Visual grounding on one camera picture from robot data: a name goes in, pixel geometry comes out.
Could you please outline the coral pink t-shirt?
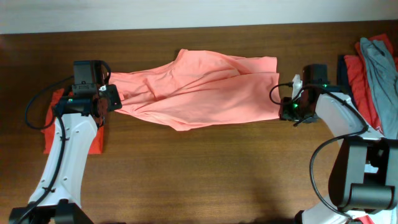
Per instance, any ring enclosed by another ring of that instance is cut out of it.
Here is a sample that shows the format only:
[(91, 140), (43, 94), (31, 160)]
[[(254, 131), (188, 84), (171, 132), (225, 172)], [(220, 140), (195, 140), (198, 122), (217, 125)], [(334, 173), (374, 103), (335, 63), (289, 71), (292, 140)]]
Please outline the coral pink t-shirt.
[(119, 113), (188, 131), (218, 124), (276, 119), (279, 81), (275, 57), (238, 57), (182, 49), (161, 67), (112, 73)]

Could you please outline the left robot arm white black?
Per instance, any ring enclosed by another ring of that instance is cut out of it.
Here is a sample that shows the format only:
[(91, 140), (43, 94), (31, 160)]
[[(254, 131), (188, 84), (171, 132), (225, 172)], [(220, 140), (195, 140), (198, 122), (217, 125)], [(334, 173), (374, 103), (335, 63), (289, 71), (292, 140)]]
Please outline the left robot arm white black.
[(102, 60), (73, 63), (74, 83), (52, 107), (54, 138), (44, 172), (26, 207), (13, 208), (9, 223), (91, 223), (81, 209), (86, 159), (109, 112), (122, 107), (111, 69)]

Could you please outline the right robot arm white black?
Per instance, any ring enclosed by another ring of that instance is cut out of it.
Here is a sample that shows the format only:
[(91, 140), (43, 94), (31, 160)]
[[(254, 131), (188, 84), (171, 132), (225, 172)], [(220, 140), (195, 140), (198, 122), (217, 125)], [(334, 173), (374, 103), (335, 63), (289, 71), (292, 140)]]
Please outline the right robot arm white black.
[[(373, 129), (351, 97), (330, 84), (326, 65), (307, 65), (287, 85), (292, 95), (281, 100), (280, 119), (296, 126), (320, 119), (333, 134), (315, 149), (309, 164), (310, 182), (320, 202), (299, 211), (294, 222), (397, 223), (397, 140)], [(334, 142), (340, 150), (324, 197), (313, 167), (318, 153)]]

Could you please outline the dark navy shirt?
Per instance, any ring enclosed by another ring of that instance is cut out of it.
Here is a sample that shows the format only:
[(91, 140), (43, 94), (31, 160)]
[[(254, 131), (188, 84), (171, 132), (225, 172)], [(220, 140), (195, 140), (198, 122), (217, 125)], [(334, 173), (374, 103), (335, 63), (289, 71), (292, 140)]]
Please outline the dark navy shirt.
[(343, 89), (343, 91), (346, 94), (348, 94), (348, 95), (353, 94), (351, 86), (349, 84), (349, 80), (348, 80), (348, 69), (347, 69), (344, 55), (338, 56), (337, 84), (339, 86), (341, 86), (341, 88)]

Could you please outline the folded orange red printed shirt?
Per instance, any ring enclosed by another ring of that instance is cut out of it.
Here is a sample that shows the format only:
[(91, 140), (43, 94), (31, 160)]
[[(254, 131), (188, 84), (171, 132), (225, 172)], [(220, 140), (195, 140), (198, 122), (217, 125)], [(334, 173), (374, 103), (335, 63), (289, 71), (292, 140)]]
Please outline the folded orange red printed shirt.
[[(55, 90), (52, 94), (52, 99), (50, 102), (49, 109), (46, 114), (46, 119), (45, 123), (49, 123), (52, 120), (53, 117), (53, 112), (52, 112), (52, 107), (55, 106), (61, 97), (64, 94), (65, 89), (61, 88), (58, 90)], [(54, 134), (55, 134), (55, 125), (52, 124), (49, 128), (41, 130), (41, 132), (44, 134), (44, 140), (45, 140), (45, 149), (44, 149), (44, 154), (49, 154), (53, 139), (54, 139)], [(91, 143), (90, 150), (88, 154), (102, 154), (103, 153), (103, 141), (104, 141), (104, 127), (98, 128), (96, 137), (94, 138), (93, 142)]]

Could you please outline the red t-shirt in pile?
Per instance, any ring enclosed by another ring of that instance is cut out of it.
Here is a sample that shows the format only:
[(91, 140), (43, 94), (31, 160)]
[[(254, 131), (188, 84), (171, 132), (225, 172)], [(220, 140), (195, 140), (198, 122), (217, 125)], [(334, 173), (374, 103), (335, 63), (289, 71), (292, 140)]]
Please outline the red t-shirt in pile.
[[(377, 35), (369, 38), (369, 40), (381, 40), (385, 43), (388, 51), (390, 51), (397, 69), (397, 57), (393, 56), (394, 48), (386, 34)], [(353, 100), (358, 111), (365, 120), (380, 133), (383, 133), (381, 121), (374, 107), (371, 90), (369, 88), (366, 64), (360, 50), (359, 42), (354, 45), (357, 54), (345, 55), (345, 62), (348, 69), (348, 80), (353, 92)]]

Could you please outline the grey t-shirt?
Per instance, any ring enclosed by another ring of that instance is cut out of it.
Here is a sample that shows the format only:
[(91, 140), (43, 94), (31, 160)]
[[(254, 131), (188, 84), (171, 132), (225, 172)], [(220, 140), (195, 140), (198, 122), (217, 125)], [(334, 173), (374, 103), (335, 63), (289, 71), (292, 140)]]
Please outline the grey t-shirt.
[(381, 40), (362, 37), (359, 41), (374, 107), (384, 136), (397, 139), (397, 69), (395, 61)]

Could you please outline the light blue grey shirt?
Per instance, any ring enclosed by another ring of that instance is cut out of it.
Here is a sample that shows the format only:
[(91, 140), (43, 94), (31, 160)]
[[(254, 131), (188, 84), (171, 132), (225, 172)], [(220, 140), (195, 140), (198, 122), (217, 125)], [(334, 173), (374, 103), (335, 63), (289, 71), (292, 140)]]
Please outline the light blue grey shirt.
[(397, 224), (397, 209), (382, 210), (376, 214), (367, 214), (363, 211), (348, 212), (354, 221), (362, 224)]

